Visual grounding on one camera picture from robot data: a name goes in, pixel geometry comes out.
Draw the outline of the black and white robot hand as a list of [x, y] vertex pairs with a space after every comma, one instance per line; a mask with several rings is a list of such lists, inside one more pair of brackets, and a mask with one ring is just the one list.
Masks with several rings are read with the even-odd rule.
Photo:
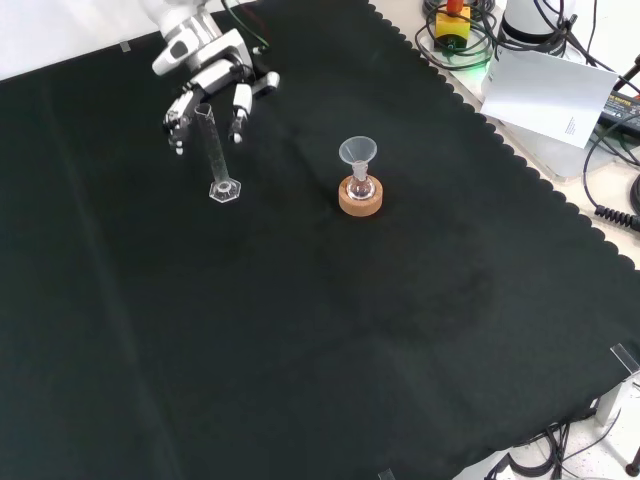
[[192, 77], [183, 84], [163, 119], [169, 145], [179, 155], [184, 153], [200, 104], [225, 87], [235, 86], [229, 137], [238, 144], [243, 141], [254, 101], [275, 91], [280, 83], [279, 73], [259, 63], [259, 56], [249, 51], [236, 29], [208, 43], [203, 43], [195, 31], [184, 29], [168, 41], [152, 68], [162, 76], [183, 65], [189, 67]]

